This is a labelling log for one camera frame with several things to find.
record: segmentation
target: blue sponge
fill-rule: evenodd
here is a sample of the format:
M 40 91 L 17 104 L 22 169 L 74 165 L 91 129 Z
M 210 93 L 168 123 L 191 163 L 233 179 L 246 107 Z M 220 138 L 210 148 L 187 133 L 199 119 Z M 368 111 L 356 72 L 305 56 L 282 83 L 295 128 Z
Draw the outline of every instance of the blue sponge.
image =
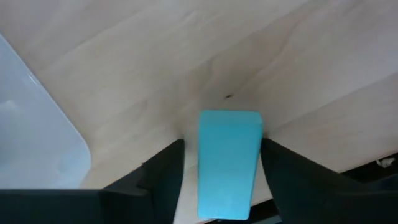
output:
M 249 217 L 262 139 L 253 111 L 204 111 L 199 124 L 198 216 Z

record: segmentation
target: wooden table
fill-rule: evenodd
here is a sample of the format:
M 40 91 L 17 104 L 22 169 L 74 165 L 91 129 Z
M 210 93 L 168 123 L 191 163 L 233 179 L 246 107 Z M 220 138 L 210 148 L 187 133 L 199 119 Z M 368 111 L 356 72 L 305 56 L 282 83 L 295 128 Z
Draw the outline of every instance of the wooden table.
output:
M 396 152 L 396 0 L 0 0 L 0 31 L 89 145 L 104 187 L 187 141 L 175 223 L 197 218 L 203 109 L 257 110 L 336 171 Z M 253 203 L 271 198 L 258 170 Z

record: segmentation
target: white plastic tray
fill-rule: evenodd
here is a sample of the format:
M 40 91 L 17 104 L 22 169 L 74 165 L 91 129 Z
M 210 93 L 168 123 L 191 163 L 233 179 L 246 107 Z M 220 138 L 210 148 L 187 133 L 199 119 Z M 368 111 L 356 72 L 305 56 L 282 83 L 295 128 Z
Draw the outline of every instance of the white plastic tray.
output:
M 86 142 L 0 35 L 0 188 L 77 188 Z

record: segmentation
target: foam block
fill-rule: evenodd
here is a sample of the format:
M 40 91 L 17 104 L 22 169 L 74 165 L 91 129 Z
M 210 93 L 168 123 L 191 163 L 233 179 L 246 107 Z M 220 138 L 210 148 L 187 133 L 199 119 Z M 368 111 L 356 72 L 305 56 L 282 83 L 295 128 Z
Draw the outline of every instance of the foam block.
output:
M 249 217 L 262 139 L 253 111 L 204 111 L 199 124 L 198 216 Z

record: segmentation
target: light wood surface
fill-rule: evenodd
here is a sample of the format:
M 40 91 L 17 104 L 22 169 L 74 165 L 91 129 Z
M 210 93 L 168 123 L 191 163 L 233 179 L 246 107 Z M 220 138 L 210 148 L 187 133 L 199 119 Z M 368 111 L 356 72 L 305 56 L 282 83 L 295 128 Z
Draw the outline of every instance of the light wood surface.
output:
M 0 31 L 88 143 L 82 187 L 185 138 L 175 223 L 195 223 L 203 109 L 258 110 L 272 139 L 336 171 L 396 152 L 397 10 L 396 0 L 0 0 Z M 260 168 L 253 203 L 271 198 Z

